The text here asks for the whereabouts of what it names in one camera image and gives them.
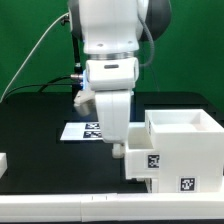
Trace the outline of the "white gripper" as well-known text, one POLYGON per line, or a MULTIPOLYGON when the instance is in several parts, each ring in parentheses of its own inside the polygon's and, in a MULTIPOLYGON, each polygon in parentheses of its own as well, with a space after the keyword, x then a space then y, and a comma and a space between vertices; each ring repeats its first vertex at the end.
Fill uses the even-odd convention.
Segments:
POLYGON ((97 92, 95 103, 103 141, 125 143, 130 121, 131 91, 97 92))

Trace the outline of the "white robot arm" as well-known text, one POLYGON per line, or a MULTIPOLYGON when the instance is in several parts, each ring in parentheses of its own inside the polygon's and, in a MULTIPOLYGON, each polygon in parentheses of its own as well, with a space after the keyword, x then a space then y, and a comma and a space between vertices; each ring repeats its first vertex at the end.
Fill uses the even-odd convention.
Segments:
POLYGON ((103 140, 123 144, 139 77, 139 43, 153 43, 168 28, 170 0, 68 0, 68 11, 71 33, 88 56, 74 106, 93 102, 103 140))

